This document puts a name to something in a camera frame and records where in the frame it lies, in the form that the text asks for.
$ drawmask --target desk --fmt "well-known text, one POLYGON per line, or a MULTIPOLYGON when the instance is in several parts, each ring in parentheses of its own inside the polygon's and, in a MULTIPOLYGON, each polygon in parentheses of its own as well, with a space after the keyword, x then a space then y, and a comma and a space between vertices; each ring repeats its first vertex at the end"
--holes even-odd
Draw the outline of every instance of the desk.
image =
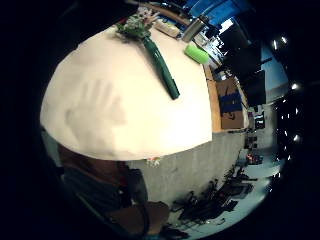
POLYGON ((40 121, 66 148, 105 160, 173 154, 212 140, 203 68, 186 43, 151 29, 181 93, 171 100, 144 48, 106 37, 89 38, 57 67, 40 121))

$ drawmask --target green cup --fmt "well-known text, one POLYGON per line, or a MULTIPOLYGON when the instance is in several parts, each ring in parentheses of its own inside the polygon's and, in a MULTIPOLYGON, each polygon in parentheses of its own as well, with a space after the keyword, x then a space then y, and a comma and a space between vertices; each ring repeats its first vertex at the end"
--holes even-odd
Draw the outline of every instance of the green cup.
POLYGON ((209 60, 209 54, 207 52, 192 45, 188 45, 184 50, 184 53, 201 64, 206 63, 209 60))

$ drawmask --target white tablecloth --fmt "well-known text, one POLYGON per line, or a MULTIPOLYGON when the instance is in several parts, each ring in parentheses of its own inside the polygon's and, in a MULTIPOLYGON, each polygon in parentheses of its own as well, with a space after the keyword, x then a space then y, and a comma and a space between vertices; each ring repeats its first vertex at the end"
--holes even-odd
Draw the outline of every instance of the white tablecloth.
POLYGON ((180 91, 171 100, 142 45, 103 31, 57 67, 40 120, 77 153, 106 160, 138 160, 193 148, 212 138, 203 68, 183 53, 185 43, 151 29, 180 91))

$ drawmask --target wall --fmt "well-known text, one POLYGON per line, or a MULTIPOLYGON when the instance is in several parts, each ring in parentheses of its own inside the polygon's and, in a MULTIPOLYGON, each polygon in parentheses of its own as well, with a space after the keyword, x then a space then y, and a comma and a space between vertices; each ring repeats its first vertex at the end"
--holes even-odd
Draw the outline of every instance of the wall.
POLYGON ((270 62, 267 62, 261 66, 266 72, 266 97, 267 103, 270 103, 278 98, 283 97, 289 90, 288 77, 283 69, 281 63, 279 63, 269 47, 262 44, 262 60, 272 57, 270 62))

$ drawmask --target blue panel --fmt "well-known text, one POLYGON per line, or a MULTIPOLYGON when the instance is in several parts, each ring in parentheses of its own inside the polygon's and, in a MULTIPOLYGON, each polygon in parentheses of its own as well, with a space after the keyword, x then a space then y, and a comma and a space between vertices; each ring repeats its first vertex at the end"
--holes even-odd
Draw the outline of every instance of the blue panel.
MULTIPOLYGON (((189 0, 191 6, 195 0, 189 0)), ((205 14, 210 18, 210 23, 217 25, 250 8, 247 0, 199 0, 191 8, 190 13, 198 17, 205 14)))
POLYGON ((214 7, 219 5, 221 2, 226 0, 199 0, 190 10, 190 13, 198 17, 203 11, 208 9, 209 7, 214 7))
POLYGON ((234 4, 234 2, 229 0, 214 8, 207 16, 210 18, 210 23, 216 25, 237 15, 240 11, 241 10, 234 4))

